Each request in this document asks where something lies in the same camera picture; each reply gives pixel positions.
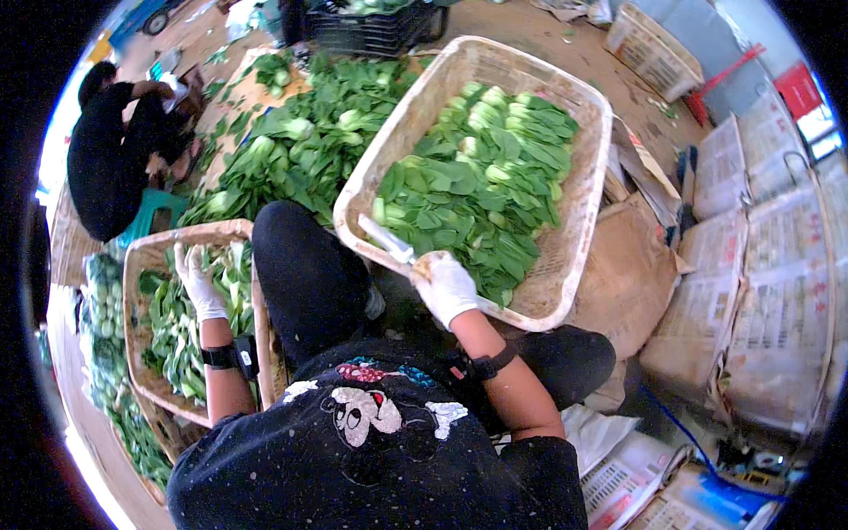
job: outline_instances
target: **white rubber glove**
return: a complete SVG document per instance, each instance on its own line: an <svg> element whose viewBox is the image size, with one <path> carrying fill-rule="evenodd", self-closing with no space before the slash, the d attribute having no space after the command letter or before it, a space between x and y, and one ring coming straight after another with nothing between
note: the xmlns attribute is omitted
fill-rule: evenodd
<svg viewBox="0 0 848 530"><path fill-rule="evenodd" d="M186 293L194 304L198 322L210 318L226 318L224 299L212 285L211 272L204 273L202 270L202 252L203 248L200 245L194 245L186 256L183 244L176 243L174 245L176 274L182 280L182 285L186 287Z"/></svg>
<svg viewBox="0 0 848 530"><path fill-rule="evenodd" d="M455 316L477 308L474 280L447 250L421 256L412 267L410 282L448 331Z"/></svg>

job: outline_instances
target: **stool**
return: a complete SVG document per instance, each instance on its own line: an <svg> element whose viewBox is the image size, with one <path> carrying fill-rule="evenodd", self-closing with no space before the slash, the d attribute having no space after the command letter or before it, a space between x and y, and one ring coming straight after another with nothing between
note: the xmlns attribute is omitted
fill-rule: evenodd
<svg viewBox="0 0 848 530"><path fill-rule="evenodd" d="M146 188L142 192L142 203L138 207L136 218L124 230L122 234L116 237L115 243L119 248L127 248L130 243L145 237L150 233L150 226L153 224L153 212L157 209L170 210L170 229L176 228L176 222L180 215L186 211L188 199L171 195L167 192L161 192L151 188Z"/></svg>

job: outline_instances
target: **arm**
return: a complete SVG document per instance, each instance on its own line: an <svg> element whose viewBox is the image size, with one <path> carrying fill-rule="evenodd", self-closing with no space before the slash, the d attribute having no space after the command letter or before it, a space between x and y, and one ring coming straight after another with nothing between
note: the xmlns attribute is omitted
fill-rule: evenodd
<svg viewBox="0 0 848 530"><path fill-rule="evenodd" d="M504 349L504 339L477 309L474 281L450 253L421 256L411 280L430 311L456 334L469 357L494 357ZM523 360L513 359L497 376L484 381L483 387L514 441L533 436L566 437L554 400Z"/></svg>
<svg viewBox="0 0 848 530"><path fill-rule="evenodd" d="M139 81L132 86L130 100L139 99L147 94L158 94L164 99L171 99L174 97L174 91L171 90L167 83L159 81Z"/></svg>
<svg viewBox="0 0 848 530"><path fill-rule="evenodd" d="M226 318L211 318L200 322L201 348L232 344L232 330ZM256 412L254 396L248 382L237 368L213 370L204 365L206 373L206 407L212 424L221 418L243 412Z"/></svg>
<svg viewBox="0 0 848 530"><path fill-rule="evenodd" d="M450 322L450 327L472 359L494 357L506 347L504 339L480 310L460 313ZM554 400L520 357L514 358L497 376L484 381L483 387L500 419L510 429L513 441L533 436L565 439Z"/></svg>
<svg viewBox="0 0 848 530"><path fill-rule="evenodd" d="M174 245L176 272L192 300L200 322L200 347L215 348L232 344L232 331L226 319L224 300L212 281L201 269L202 248L196 245L186 256L181 243ZM204 366L206 375L206 406L213 425L221 418L256 411L248 382L237 368L213 370Z"/></svg>

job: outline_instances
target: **black plastic crate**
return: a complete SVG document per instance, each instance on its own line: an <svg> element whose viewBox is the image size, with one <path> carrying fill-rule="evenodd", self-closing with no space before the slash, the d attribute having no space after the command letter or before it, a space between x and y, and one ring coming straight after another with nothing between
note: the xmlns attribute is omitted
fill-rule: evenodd
<svg viewBox="0 0 848 530"><path fill-rule="evenodd" d="M321 6L306 14L306 23L310 36L330 52L397 57L418 42L439 39L448 8L415 0L391 14L332 14Z"/></svg>

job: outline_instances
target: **wire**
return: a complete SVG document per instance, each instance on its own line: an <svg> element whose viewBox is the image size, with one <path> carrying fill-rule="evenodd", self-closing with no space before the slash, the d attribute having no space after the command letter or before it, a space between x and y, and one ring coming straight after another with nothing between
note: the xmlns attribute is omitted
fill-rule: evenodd
<svg viewBox="0 0 848 530"><path fill-rule="evenodd" d="M766 492L756 491L755 489L744 488L742 486L739 486L737 483L732 483L728 479L719 475L718 471L716 470L716 467L712 464L712 462L710 461L710 458L706 455L706 452L703 450L703 448L701 448L700 444L698 444L698 440L695 439L695 436L692 435L692 433L689 431L689 429L684 427L683 423L681 423L680 420L678 420L676 417L674 417L674 414L665 405L662 404L662 402L650 391L650 389L647 386L642 384L642 389L648 394L648 399L650 399L657 406L659 406L660 410L662 410L662 412L666 416L668 416L668 419L671 420L674 423L674 425L676 425L678 427L678 429L683 431L683 434L685 434L687 437L689 437L689 440L692 441L692 444L694 444L695 447L698 448L698 450L700 451L701 458L703 458L704 462L706 463L706 468L708 470L710 470L710 473L713 475L713 477L716 480L718 480L722 485L729 486L731 488L736 488L736 489L741 490L741 491L743 491L747 494L759 495L764 499L773 500L775 502L785 503L785 502L789 501L789 497L787 497L785 495L768 494Z"/></svg>

